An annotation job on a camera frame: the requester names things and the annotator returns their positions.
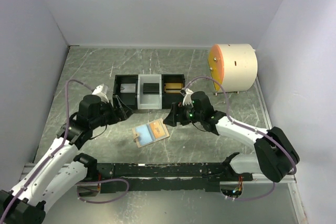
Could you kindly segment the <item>three-compartment black white tray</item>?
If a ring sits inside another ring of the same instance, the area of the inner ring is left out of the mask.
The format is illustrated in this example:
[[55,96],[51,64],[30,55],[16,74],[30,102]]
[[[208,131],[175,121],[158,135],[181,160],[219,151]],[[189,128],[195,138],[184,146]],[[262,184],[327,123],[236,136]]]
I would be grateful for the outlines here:
[[113,94],[133,110],[170,109],[183,101],[183,74],[119,74],[114,78]]

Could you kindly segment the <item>tan leather card holder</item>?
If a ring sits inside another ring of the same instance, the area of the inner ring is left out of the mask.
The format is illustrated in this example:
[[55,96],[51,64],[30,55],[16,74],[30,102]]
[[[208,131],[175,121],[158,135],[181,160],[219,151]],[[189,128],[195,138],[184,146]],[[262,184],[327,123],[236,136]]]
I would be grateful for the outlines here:
[[[163,138],[161,138],[159,140],[155,140],[154,139],[154,136],[153,136],[153,133],[152,133],[152,131],[150,129],[149,124],[152,123],[152,122],[155,122],[155,121],[160,121],[163,124],[163,126],[165,127],[166,132],[168,134],[167,137],[163,137]],[[149,144],[153,144],[153,143],[155,143],[157,141],[160,141],[160,140],[163,140],[165,138],[170,137],[170,133],[169,133],[166,125],[163,123],[163,119],[162,118],[154,120],[152,122],[149,122],[149,123],[146,123],[146,124],[142,124],[142,125],[134,127],[132,129],[133,139],[134,139],[134,142],[137,144],[138,148],[147,146]]]

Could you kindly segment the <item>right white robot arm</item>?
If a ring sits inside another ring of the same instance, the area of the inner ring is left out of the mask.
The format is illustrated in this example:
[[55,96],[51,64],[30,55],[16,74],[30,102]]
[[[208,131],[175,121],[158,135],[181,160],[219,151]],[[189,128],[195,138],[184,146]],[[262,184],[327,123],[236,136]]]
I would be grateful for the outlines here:
[[188,102],[173,103],[163,123],[171,127],[200,123],[206,132],[229,137],[249,146],[252,154],[234,153],[223,162],[223,176],[230,181],[240,174],[263,174],[274,183],[294,170],[300,158],[285,133],[278,127],[263,129],[232,119],[215,110],[208,96],[197,91]]

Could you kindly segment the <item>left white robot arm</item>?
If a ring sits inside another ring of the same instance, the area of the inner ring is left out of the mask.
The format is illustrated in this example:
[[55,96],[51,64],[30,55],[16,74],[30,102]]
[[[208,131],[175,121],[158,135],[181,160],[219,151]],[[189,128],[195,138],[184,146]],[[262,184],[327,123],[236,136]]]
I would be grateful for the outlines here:
[[96,184],[97,160],[78,153],[101,126],[117,124],[132,115],[119,98],[84,96],[74,114],[66,114],[48,151],[10,191],[1,190],[1,223],[42,223],[51,206],[77,183]]

